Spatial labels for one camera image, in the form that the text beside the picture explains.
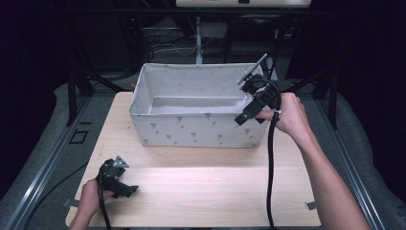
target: gray floor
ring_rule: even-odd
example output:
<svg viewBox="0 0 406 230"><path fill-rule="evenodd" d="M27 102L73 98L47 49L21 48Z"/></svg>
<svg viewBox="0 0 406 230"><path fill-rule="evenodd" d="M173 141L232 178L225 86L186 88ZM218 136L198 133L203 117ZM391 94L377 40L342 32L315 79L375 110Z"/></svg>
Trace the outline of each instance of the gray floor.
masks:
<svg viewBox="0 0 406 230"><path fill-rule="evenodd" d="M210 41L204 47L203 63L220 63L222 57L219 53L219 42ZM284 89L293 80L284 80L286 67L292 51L291 44L282 49L282 57L277 65L279 86ZM157 63L189 63L193 64L195 53L183 56L177 51L166 51L155 53L151 62ZM129 88L137 76L124 80L114 81L119 86ZM96 144L102 124L105 120L109 107L114 98L114 92L105 86L93 82L96 93L91 98L83 98L79 95L79 104L82 109L76 122L66 127L68 121L68 97L67 85L62 85L56 90L57 105L51 122L48 124L40 141L34 149L25 167L18 175L9 192L0 203L0 229L21 229L28 214L34 207L34 202L44 196L63 177L73 172L76 168L87 161ZM373 229L406 229L406 208L405 204L396 198L385 186L381 176L372 164L372 150L368 138L352 113L347 101L339 97L337 106L338 131L331 131L329 123L326 122L325 102L315 102L309 97L309 90L312 86L301 90L298 95L304 101L309 122L316 136L318 137L328 159L332 162L337 171L343 176L346 183L359 196L359 186L354 185L346 165L349 163L342 155L342 147L337 144L338 135L344 143L344 149L350 156L351 162L356 169L362 183L361 206L363 200L367 200L367 211L376 214L373 218L375 224ZM73 144L80 136L78 133L87 133L82 144ZM38 174L46 172L48 176L43 178L43 186L34 186L38 182ZM60 184L36 209L28 229L66 229L65 224L68 208L62 206L65 197L74 197L84 169L75 173L71 178ZM282 229L320 229L315 228L289 228Z"/></svg>

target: dark background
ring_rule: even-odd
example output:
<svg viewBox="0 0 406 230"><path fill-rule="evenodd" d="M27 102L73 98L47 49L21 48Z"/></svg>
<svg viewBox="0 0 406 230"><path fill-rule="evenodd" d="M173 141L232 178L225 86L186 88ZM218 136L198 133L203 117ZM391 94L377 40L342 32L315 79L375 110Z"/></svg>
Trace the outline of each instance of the dark background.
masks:
<svg viewBox="0 0 406 230"><path fill-rule="evenodd" d="M327 68L337 50L347 54L340 64L338 91L366 130L374 164L387 186L406 201L405 4L402 0L381 5L379 1L313 0L311 9L374 12L373 16L306 19L286 77L309 78ZM35 1L8 1L0 11L3 196L50 120L56 104L54 90L67 81L72 60L83 57L75 52L60 21L43 14ZM121 24L100 25L114 32ZM89 31L81 26L83 32ZM91 37L85 35L84 43L91 42ZM108 41L116 43L121 59L91 57L95 50L105 50L106 41L99 41L100 47L87 46L91 53L87 61L105 70L132 68L134 47L127 46L125 36L116 34Z"/></svg>

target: human arm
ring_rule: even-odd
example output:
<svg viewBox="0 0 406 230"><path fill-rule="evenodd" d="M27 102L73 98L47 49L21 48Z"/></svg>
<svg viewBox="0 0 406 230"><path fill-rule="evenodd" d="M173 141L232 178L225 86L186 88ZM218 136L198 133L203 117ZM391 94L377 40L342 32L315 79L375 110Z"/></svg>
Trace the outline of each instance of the human arm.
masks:
<svg viewBox="0 0 406 230"><path fill-rule="evenodd" d="M74 219L72 219L69 225L69 229L87 229L92 217L100 210L98 192L98 182L96 179L91 179L83 185L81 189L79 207ZM103 191L104 200L109 199L111 196L113 196L113 192Z"/></svg>
<svg viewBox="0 0 406 230"><path fill-rule="evenodd" d="M370 229L350 189L323 153L299 98L293 93L282 94L281 111L277 128L290 135L302 153L323 227ZM271 121L273 114L263 110L257 118Z"/></svg>

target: white fabric box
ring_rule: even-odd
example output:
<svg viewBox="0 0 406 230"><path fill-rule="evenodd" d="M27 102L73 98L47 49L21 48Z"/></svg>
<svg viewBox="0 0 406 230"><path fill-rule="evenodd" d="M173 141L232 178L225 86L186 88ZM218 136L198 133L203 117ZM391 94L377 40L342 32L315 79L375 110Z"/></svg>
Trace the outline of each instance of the white fabric box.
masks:
<svg viewBox="0 0 406 230"><path fill-rule="evenodd" d="M237 82L253 65L145 64L129 108L143 145L257 148L266 124L234 120L251 102Z"/></svg>

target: wooden tabletop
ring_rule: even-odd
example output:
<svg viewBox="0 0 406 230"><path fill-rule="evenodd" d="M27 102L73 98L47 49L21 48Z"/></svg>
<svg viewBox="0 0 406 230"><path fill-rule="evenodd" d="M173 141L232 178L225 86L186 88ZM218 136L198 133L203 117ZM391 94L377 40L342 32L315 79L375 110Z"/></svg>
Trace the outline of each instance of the wooden tabletop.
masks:
<svg viewBox="0 0 406 230"><path fill-rule="evenodd" d="M257 149L143 147L128 113L131 97L117 94L75 199L105 160L120 155L129 165L120 181L140 187L131 197L106 201L114 227L269 226L267 134ZM317 211L305 206L314 197L298 148L278 130L274 143L275 225L319 226ZM66 224L76 211L70 209ZM90 226L105 226L101 212Z"/></svg>
<svg viewBox="0 0 406 230"><path fill-rule="evenodd" d="M250 0L239 4L238 0L176 0L177 7L196 8L308 8L311 0Z"/></svg>

